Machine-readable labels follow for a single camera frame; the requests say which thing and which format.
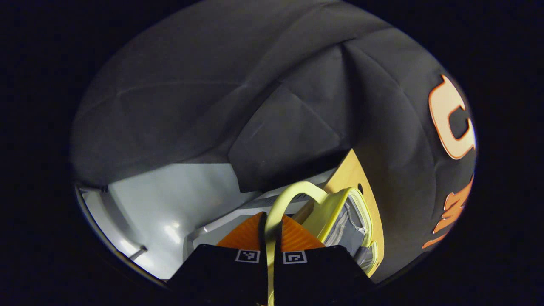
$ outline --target black cloth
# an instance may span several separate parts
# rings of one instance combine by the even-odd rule
[[[332,168],[354,148],[384,225],[381,281],[436,238],[446,196],[474,170],[476,151],[451,159],[432,123],[441,74],[455,83],[407,35],[344,2],[203,1],[102,68],[73,123],[71,162],[92,186],[230,162],[247,192]],[[456,87],[467,105],[450,118],[458,137],[471,111]]]

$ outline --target yellow strap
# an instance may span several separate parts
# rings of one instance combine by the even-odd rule
[[[268,306],[274,306],[274,250],[276,248],[276,236],[274,232],[281,222],[289,202],[299,193],[309,195],[318,204],[322,204],[328,196],[324,190],[310,182],[298,182],[287,187],[272,205],[270,214],[268,214],[264,225],[268,264]]]

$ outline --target yellow bag handle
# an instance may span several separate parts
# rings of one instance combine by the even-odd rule
[[[276,199],[270,213],[267,216],[267,221],[264,225],[264,239],[267,250],[268,264],[268,306],[274,306],[274,250],[276,248],[275,229],[280,224],[285,209],[291,200],[299,193],[309,195],[318,204],[325,202],[329,196],[323,189],[317,187],[310,182],[297,182],[285,189]]]

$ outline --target yellow handle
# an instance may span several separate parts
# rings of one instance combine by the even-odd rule
[[[267,249],[268,264],[268,306],[274,306],[274,250],[276,248],[275,229],[280,224],[285,209],[291,200],[299,193],[305,193],[320,205],[325,201],[328,194],[321,188],[310,182],[298,182],[287,187],[276,199],[267,221],[264,225],[264,239]]]

